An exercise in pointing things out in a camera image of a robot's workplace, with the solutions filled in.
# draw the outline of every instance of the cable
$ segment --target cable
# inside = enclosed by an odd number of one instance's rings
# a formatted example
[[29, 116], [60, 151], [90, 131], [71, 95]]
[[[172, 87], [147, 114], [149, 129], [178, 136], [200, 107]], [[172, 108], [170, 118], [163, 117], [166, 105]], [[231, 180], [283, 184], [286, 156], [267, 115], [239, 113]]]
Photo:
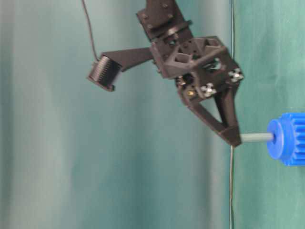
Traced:
[[94, 55], [94, 58], [96, 59], [96, 61], [99, 61], [99, 58], [97, 57], [96, 50], [95, 50], [92, 26], [91, 26], [89, 14], [88, 14], [88, 11], [87, 11], [86, 3], [85, 3], [85, 0], [81, 0], [81, 2], [82, 2], [82, 7], [84, 8], [85, 15], [86, 15], [86, 18], [87, 18], [87, 23], [88, 23], [88, 28], [89, 28], [90, 41], [91, 41], [91, 47], [92, 47], [93, 55]]
[[234, 15], [234, 0], [231, 0], [231, 56], [235, 57], [235, 15]]
[[234, 163], [234, 147], [230, 146], [230, 229], [234, 228], [234, 218], [233, 218], [233, 163]]

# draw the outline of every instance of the bolt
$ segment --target bolt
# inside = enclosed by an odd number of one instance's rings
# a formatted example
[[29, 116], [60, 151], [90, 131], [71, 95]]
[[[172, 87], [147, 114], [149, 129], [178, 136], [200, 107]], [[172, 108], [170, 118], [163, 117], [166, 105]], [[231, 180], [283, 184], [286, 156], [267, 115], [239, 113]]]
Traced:
[[188, 92], [187, 92], [187, 95], [188, 95], [188, 96], [193, 96], [194, 94], [195, 94], [195, 93], [194, 93], [193, 91], [188, 91]]
[[181, 76], [181, 75], [178, 76], [177, 82], [181, 86], [186, 85], [186, 82], [184, 81], [183, 76]]
[[234, 71], [229, 72], [229, 76], [231, 76], [231, 81], [236, 83], [244, 78], [239, 68], [234, 69]]
[[201, 87], [203, 94], [205, 97], [211, 97], [217, 91], [214, 89], [214, 85], [212, 83], [208, 83], [206, 86]]
[[175, 33], [174, 36], [173, 36], [173, 38], [174, 38], [175, 40], [177, 40], [177, 39], [179, 39], [179, 35], [178, 35], [177, 33]]

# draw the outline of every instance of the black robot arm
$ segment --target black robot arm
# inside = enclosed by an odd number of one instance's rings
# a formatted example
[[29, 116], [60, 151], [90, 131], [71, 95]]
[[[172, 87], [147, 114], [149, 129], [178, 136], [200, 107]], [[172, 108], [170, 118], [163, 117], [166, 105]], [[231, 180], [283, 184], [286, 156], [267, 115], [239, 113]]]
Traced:
[[[114, 91], [119, 72], [153, 59], [163, 78], [174, 80], [182, 102], [232, 146], [241, 144], [234, 97], [244, 78], [238, 64], [217, 37], [194, 38], [175, 0], [147, 0], [137, 13], [150, 48], [104, 52], [88, 79]], [[213, 98], [221, 121], [202, 105]]]

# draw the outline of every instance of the gear teeth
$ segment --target gear teeth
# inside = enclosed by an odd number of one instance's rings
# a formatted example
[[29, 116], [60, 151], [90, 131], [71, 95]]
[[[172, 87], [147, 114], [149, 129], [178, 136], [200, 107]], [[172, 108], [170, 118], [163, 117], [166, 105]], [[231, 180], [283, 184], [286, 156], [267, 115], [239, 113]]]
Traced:
[[291, 157], [283, 160], [287, 166], [305, 165], [305, 114], [287, 114], [294, 135], [294, 149]]

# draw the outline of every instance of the green fabric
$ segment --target green fabric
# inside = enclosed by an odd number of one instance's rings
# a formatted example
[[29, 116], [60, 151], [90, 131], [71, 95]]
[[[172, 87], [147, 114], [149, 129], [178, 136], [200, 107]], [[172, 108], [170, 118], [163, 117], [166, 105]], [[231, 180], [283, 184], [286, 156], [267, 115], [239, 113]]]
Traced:
[[[231, 44], [230, 2], [179, 0]], [[88, 0], [98, 52], [148, 46], [145, 0]], [[145, 63], [108, 93], [81, 1], [0, 0], [0, 228], [223, 229], [228, 147]]]
[[[264, 132], [285, 112], [305, 112], [305, 1], [235, 0], [242, 133]], [[264, 143], [235, 151], [234, 228], [304, 227], [305, 167], [271, 159]]]

